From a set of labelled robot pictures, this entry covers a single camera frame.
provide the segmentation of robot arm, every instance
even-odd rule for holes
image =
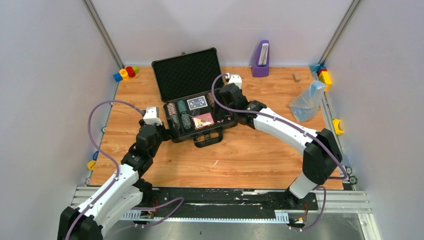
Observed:
[[[115,179],[116,172],[78,208],[67,207],[60,216],[58,240],[65,239],[72,222],[89,206],[72,231],[70,240],[102,240],[111,227],[132,207],[151,201],[152,184],[140,179],[153,164],[162,141],[170,139],[159,118],[157,107],[148,107],[139,121],[140,130],[136,142],[129,148],[119,165],[118,180],[100,196]]]
[[[333,133],[326,128],[317,131],[303,127],[276,114],[261,102],[248,101],[242,94],[241,82],[237,84],[232,82],[232,80],[233,75],[229,75],[229,83],[219,90],[224,105],[236,110],[255,111],[274,117],[269,118],[260,114],[231,112],[234,119],[242,125],[247,125],[252,129],[277,137],[281,141],[288,143],[303,156],[302,172],[286,191],[286,200],[292,207],[301,204],[301,199],[317,185],[324,184],[337,167],[337,164],[327,152],[306,133],[321,141],[336,157],[338,162],[341,162],[342,154]],[[288,124],[277,121],[277,118],[299,127],[305,133],[300,133]]]

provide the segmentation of case lid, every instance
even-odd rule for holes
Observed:
[[[217,50],[213,48],[185,53],[151,63],[160,99],[168,102],[210,91],[215,78],[221,74]],[[224,86],[222,79],[215,87]]]

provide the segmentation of plastic bag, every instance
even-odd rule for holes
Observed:
[[[317,115],[326,87],[325,83],[314,80],[305,91],[288,105],[298,122],[308,121]]]

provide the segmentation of wood grain surface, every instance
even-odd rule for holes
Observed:
[[[249,101],[258,100],[281,116],[295,121],[288,107],[312,82],[308,67],[272,67],[270,75],[252,77],[249,67],[223,67],[223,73],[238,73],[243,79],[243,94]],[[293,74],[301,81],[295,83]],[[140,67],[136,78],[122,81],[117,100],[127,101],[140,109],[157,106],[159,117],[165,120],[158,86],[151,67]],[[135,142],[141,116],[132,108],[115,104],[110,114],[101,148],[121,161]],[[311,129],[325,127],[321,110],[313,119],[301,123]],[[91,184],[102,185],[115,166],[103,155],[97,159]],[[247,126],[224,130],[220,143],[203,148],[192,140],[181,143],[163,142],[153,159],[153,165],[142,176],[157,187],[212,188],[287,188],[302,170],[302,156],[276,137]],[[328,189],[343,189],[340,180],[328,180]]]

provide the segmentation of case handle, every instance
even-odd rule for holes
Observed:
[[[217,131],[218,136],[211,138],[209,133],[204,135],[204,141],[198,141],[198,137],[193,138],[194,145],[198,148],[203,148],[212,144],[217,144],[221,142],[224,138],[223,132],[221,130]]]

